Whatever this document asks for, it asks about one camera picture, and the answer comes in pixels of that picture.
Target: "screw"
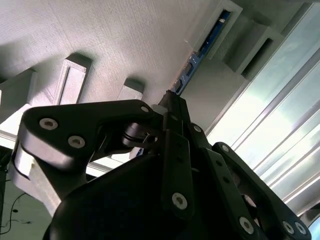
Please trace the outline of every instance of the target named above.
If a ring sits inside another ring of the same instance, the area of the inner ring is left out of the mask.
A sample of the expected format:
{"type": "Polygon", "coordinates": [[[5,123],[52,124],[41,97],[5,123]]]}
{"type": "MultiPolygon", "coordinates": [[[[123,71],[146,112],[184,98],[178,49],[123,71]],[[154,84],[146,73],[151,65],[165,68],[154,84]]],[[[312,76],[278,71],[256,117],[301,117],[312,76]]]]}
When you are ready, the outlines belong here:
{"type": "Polygon", "coordinates": [[[54,130],[58,127],[58,123],[52,118],[42,118],[39,125],[46,130],[54,130]]]}
{"type": "Polygon", "coordinates": [[[69,137],[68,143],[71,147],[76,149],[81,149],[86,145],[86,141],[80,136],[69,137]]]}
{"type": "Polygon", "coordinates": [[[144,111],[144,112],[146,112],[146,113],[149,112],[149,109],[148,109],[147,107],[145,107],[145,106],[142,106],[142,107],[141,107],[141,110],[144,111]]]}
{"type": "Polygon", "coordinates": [[[303,235],[307,235],[307,231],[299,222],[295,222],[294,224],[300,233],[302,233],[303,235]]]}
{"type": "Polygon", "coordinates": [[[252,226],[251,222],[246,219],[244,216],[239,218],[239,223],[243,230],[245,230],[248,234],[252,235],[255,232],[254,227],[252,226]]]}
{"type": "Polygon", "coordinates": [[[194,130],[196,130],[197,132],[201,133],[201,128],[198,125],[194,125],[193,126],[194,130]]]}
{"type": "Polygon", "coordinates": [[[187,199],[179,192],[172,195],[172,202],[180,210],[185,210],[188,206],[187,199]]]}
{"type": "Polygon", "coordinates": [[[226,145],[222,145],[222,149],[227,153],[229,152],[229,148],[226,145]]]}
{"type": "Polygon", "coordinates": [[[290,234],[295,233],[295,230],[293,229],[293,227],[289,223],[287,223],[286,221],[282,221],[282,224],[288,233],[290,233],[290,234]]]}

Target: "white wall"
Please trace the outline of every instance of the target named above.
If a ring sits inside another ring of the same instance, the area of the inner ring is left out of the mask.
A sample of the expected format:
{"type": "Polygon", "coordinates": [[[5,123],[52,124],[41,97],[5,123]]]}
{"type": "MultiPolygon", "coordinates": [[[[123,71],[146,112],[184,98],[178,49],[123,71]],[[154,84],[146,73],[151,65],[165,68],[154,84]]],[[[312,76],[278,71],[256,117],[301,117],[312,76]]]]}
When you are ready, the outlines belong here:
{"type": "Polygon", "coordinates": [[[207,130],[245,81],[222,61],[204,58],[181,95],[186,100],[191,121],[207,130]]]}

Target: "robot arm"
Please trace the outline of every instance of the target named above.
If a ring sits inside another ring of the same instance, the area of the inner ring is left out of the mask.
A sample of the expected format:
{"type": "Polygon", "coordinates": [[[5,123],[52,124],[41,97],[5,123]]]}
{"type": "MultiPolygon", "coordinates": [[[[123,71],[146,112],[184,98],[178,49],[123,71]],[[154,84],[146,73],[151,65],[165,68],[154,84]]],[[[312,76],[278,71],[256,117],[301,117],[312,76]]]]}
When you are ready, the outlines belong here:
{"type": "Polygon", "coordinates": [[[168,91],[159,105],[167,111],[126,100],[24,113],[9,172],[51,214],[45,239],[311,239],[229,146],[208,143],[184,99],[168,91]],[[89,162],[133,147],[142,155],[87,182],[89,162]]]}

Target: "textured white ceiling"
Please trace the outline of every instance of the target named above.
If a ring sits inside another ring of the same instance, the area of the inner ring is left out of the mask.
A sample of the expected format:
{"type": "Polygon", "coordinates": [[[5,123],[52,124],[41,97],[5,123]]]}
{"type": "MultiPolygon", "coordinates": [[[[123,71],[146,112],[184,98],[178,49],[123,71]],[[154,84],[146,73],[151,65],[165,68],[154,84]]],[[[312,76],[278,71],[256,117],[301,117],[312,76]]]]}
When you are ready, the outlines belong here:
{"type": "Polygon", "coordinates": [[[93,60],[80,102],[116,100],[127,77],[145,82],[158,103],[192,51],[186,34],[197,13],[218,0],[2,0],[0,78],[33,67],[34,105],[54,96],[63,59],[93,60]]]}

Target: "black cable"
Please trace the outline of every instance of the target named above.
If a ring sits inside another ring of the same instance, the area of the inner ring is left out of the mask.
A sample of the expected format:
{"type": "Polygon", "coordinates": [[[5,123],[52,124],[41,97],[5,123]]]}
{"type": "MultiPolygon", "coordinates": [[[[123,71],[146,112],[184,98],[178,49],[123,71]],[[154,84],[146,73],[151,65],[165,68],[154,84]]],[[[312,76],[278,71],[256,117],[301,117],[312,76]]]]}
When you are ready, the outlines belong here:
{"type": "Polygon", "coordinates": [[[2,234],[7,234],[8,232],[10,232],[10,230],[11,230],[11,222],[12,222],[12,211],[13,211],[13,209],[14,209],[15,203],[16,203],[16,201],[17,201],[19,198],[21,198],[21,197],[22,197],[23,195],[25,195],[25,194],[26,194],[25,192],[22,193],[21,195],[19,195],[19,196],[14,200],[14,202],[13,202],[13,204],[12,204],[12,206],[11,206],[11,211],[10,211],[9,230],[8,230],[8,231],[5,231],[5,232],[1,232],[0,235],[2,235],[2,234]]]}
{"type": "MultiPolygon", "coordinates": [[[[1,228],[5,228],[6,226],[8,226],[9,222],[10,222],[10,220],[7,221],[4,226],[1,226],[1,228]]],[[[11,222],[17,222],[19,224],[31,224],[32,223],[31,221],[20,221],[20,220],[17,220],[17,219],[12,219],[11,222]]]]}

